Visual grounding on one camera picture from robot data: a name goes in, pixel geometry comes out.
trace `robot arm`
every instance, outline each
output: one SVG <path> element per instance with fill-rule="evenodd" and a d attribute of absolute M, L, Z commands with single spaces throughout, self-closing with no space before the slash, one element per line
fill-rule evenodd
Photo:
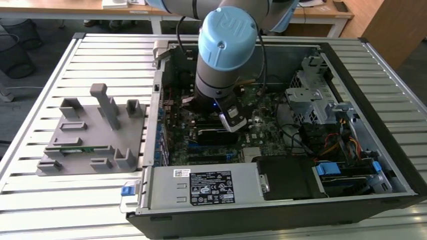
<path fill-rule="evenodd" d="M 146 0 L 168 13 L 202 20 L 198 34 L 194 96 L 198 105 L 213 103 L 229 132 L 246 124 L 233 94 L 240 67 L 249 60 L 257 28 L 281 32 L 298 0 Z"/>

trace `open computer chassis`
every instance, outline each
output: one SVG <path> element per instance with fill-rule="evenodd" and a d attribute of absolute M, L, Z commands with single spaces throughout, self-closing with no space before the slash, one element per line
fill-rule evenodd
<path fill-rule="evenodd" d="M 425 182 L 328 43 L 265 42 L 265 95 L 250 80 L 256 47 L 234 89 L 248 119 L 236 133 L 214 109 L 198 114 L 182 104 L 197 43 L 185 42 L 185 55 L 174 42 L 156 47 L 138 201 L 126 213 L 148 238 L 350 224 L 425 199 Z"/>

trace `aluminum profile table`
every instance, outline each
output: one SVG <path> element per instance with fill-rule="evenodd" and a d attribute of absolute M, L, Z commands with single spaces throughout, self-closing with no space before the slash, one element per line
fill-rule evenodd
<path fill-rule="evenodd" d="M 281 43 L 328 41 L 424 180 L 427 179 L 427 108 L 368 43 L 356 39 L 266 37 Z M 96 104 L 93 83 L 108 85 L 117 104 L 126 99 L 150 103 L 154 77 L 153 43 L 170 35 L 86 34 L 74 38 L 29 111 L 0 162 L 0 240 L 144 240 L 120 213 L 120 190 L 141 172 L 34 175 L 42 150 L 58 123 L 59 103 L 77 97 Z M 196 40 L 185 36 L 182 40 Z M 342 88 L 336 85 L 340 94 Z M 144 139 L 140 158 L 144 157 Z M 136 205 L 136 197 L 128 206 Z M 316 240 L 427 239 L 427 206 L 386 211 L 360 223 L 280 231 L 249 232 L 202 239 Z"/>

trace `chair leg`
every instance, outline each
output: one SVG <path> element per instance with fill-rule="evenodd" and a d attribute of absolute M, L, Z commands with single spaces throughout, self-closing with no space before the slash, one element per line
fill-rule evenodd
<path fill-rule="evenodd" d="M 9 92 L 9 90 L 1 85 L 0 83 L 0 99 L 5 102 L 9 103 L 13 101 L 13 95 Z"/>
<path fill-rule="evenodd" d="M 58 25 L 58 29 L 62 29 L 65 27 L 65 20 L 59 20 L 59 25 Z"/>

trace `blue tab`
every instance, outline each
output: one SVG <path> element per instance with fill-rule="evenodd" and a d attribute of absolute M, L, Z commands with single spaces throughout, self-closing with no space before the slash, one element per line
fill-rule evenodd
<path fill-rule="evenodd" d="M 372 162 L 372 166 L 373 166 L 374 171 L 376 171 L 377 173 L 382 170 L 381 165 L 380 165 L 380 163 L 378 163 L 377 161 L 373 161 L 373 162 Z"/>
<path fill-rule="evenodd" d="M 318 176 L 341 174 L 338 165 L 336 162 L 322 162 L 314 167 Z"/>
<path fill-rule="evenodd" d="M 121 187 L 121 197 L 134 195 L 134 186 L 122 186 Z"/>
<path fill-rule="evenodd" d="M 318 176 L 321 176 L 321 175 L 325 174 L 325 171 L 322 171 L 322 168 L 321 168 L 320 165 L 318 165 L 318 166 L 314 166 L 314 169 L 316 169 L 316 171 L 317 171 Z"/>

